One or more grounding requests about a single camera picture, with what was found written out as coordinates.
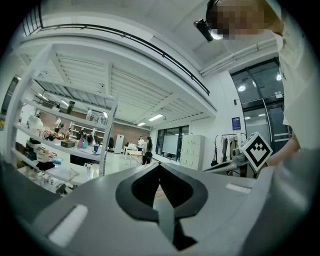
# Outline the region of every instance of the woman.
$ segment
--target woman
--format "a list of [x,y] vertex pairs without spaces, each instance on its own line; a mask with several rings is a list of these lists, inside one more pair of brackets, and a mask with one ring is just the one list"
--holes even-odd
[[146,138],[146,142],[144,143],[143,145],[143,152],[142,152],[142,165],[145,165],[146,163],[147,164],[150,164],[150,161],[152,159],[152,140],[151,140],[151,137],[148,136]]

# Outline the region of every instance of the person's arm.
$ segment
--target person's arm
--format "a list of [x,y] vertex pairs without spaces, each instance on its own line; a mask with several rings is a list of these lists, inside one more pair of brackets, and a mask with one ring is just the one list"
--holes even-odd
[[277,166],[280,162],[289,156],[294,155],[300,149],[299,142],[295,134],[289,139],[289,141],[281,148],[277,153],[271,156],[266,162],[269,166]]

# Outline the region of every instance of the whiteboard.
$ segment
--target whiteboard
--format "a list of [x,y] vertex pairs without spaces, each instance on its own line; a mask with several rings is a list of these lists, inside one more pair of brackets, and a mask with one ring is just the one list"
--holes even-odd
[[170,135],[164,136],[162,152],[176,155],[177,154],[177,148],[178,148],[178,135],[176,135],[176,136],[170,136]]

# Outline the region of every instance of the blue sign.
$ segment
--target blue sign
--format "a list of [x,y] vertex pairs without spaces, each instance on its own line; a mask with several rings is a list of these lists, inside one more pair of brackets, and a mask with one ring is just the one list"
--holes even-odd
[[241,130],[240,117],[232,118],[232,130]]

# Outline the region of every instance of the white wall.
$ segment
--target white wall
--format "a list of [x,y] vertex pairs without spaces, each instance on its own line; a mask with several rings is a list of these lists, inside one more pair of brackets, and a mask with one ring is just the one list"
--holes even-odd
[[[203,169],[210,167],[215,153],[215,138],[221,134],[246,133],[245,120],[237,89],[228,71],[205,78],[205,86],[210,90],[210,101],[217,107],[216,117],[191,121],[189,134],[206,137],[203,157]],[[232,118],[240,117],[241,131],[232,130]],[[158,129],[151,130],[151,137],[156,152]]]

